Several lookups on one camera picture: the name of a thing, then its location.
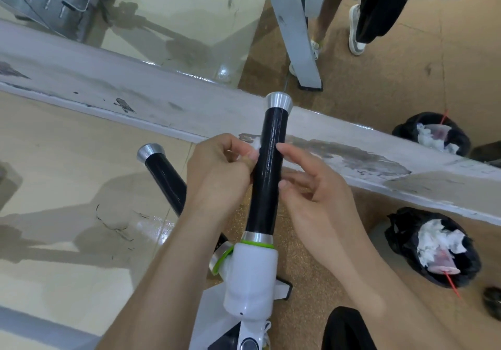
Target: left hand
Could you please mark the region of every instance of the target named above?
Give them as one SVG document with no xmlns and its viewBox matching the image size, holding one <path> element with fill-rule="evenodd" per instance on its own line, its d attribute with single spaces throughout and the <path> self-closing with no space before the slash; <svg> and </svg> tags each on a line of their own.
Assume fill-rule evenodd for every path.
<svg viewBox="0 0 501 350">
<path fill-rule="evenodd" d="M 197 144 L 188 161 L 184 212 L 222 224 L 241 203 L 259 151 L 231 134 Z"/>
</svg>

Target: weight plate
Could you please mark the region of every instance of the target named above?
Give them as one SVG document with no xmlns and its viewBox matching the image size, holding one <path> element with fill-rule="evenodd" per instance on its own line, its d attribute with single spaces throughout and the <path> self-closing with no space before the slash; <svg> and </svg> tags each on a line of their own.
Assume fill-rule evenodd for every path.
<svg viewBox="0 0 501 350">
<path fill-rule="evenodd" d="M 371 43 L 385 35 L 395 24 L 407 0 L 361 0 L 356 39 Z"/>
</svg>

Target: white plastic housing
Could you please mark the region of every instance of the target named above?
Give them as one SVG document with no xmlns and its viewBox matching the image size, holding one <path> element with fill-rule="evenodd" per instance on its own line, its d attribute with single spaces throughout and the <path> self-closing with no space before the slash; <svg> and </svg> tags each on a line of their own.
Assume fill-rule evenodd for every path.
<svg viewBox="0 0 501 350">
<path fill-rule="evenodd" d="M 237 243 L 226 276 L 224 308 L 242 320 L 263 321 L 272 315 L 279 254 L 272 248 Z"/>
</svg>

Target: forearm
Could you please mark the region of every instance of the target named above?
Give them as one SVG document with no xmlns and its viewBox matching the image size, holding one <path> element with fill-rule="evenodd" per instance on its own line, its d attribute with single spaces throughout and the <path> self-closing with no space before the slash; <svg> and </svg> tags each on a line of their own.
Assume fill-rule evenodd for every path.
<svg viewBox="0 0 501 350">
<path fill-rule="evenodd" d="M 220 224 L 185 213 L 97 350 L 188 348 Z"/>
<path fill-rule="evenodd" d="M 380 257 L 365 235 L 345 247 L 334 272 L 360 310 L 377 348 L 459 350 L 452 334 Z"/>
</svg>

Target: black foam grip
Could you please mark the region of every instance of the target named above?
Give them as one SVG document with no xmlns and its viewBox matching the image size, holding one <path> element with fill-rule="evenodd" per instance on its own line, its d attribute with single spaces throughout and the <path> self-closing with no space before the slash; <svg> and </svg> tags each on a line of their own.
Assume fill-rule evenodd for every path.
<svg viewBox="0 0 501 350">
<path fill-rule="evenodd" d="M 281 107 L 266 110 L 246 231 L 273 234 L 279 201 L 283 156 L 275 147 L 285 141 L 289 114 Z"/>
<path fill-rule="evenodd" d="M 150 155 L 144 162 L 151 176 L 155 179 L 157 185 L 166 197 L 174 212 L 180 216 L 186 202 L 186 183 L 176 172 L 172 164 L 167 160 L 164 154 L 156 153 Z M 217 240 L 217 250 L 228 238 L 221 233 Z"/>
</svg>

